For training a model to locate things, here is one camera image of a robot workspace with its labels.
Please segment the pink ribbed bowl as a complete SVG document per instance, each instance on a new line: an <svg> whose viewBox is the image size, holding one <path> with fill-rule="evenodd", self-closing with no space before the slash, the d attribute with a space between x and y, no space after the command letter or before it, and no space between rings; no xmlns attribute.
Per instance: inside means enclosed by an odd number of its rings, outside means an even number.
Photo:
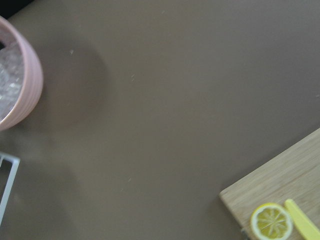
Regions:
<svg viewBox="0 0 320 240"><path fill-rule="evenodd" d="M40 59L27 39L5 18L0 18L0 29L17 41L22 53L23 79L17 102L0 121L0 130L7 130L24 120L37 105L43 90L44 74Z"/></svg>

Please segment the wooden cutting board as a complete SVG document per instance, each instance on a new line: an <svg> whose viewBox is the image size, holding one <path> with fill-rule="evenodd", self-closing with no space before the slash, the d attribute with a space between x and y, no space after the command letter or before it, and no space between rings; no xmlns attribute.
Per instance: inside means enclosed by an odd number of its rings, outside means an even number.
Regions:
<svg viewBox="0 0 320 240"><path fill-rule="evenodd" d="M248 239L254 210L265 203L292 199L320 225L320 131L315 130L251 173L223 189L220 199Z"/></svg>

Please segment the yellow plastic knife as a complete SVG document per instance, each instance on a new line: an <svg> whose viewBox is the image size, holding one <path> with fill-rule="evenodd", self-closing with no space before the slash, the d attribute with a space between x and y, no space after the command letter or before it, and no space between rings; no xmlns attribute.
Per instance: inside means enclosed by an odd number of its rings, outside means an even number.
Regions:
<svg viewBox="0 0 320 240"><path fill-rule="evenodd" d="M310 220L293 199L287 199L284 205L290 214L295 228L304 240L320 239L320 229Z"/></svg>

